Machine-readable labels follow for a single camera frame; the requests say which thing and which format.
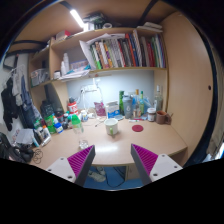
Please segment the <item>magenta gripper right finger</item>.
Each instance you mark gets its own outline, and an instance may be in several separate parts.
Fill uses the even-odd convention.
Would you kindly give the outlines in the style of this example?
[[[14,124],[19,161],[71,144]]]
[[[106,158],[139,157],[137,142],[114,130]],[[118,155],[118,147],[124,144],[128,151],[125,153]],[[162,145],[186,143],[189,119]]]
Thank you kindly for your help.
[[[131,155],[143,185],[148,185],[182,169],[168,155],[157,155],[135,144],[131,145]]]

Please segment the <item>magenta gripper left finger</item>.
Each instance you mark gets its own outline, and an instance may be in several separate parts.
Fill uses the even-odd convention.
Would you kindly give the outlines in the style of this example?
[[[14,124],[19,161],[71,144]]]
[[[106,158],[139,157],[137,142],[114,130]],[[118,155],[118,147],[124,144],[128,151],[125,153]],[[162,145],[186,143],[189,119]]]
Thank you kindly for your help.
[[[60,157],[47,168],[47,171],[78,186],[83,186],[94,157],[95,146],[92,145],[68,158]]]

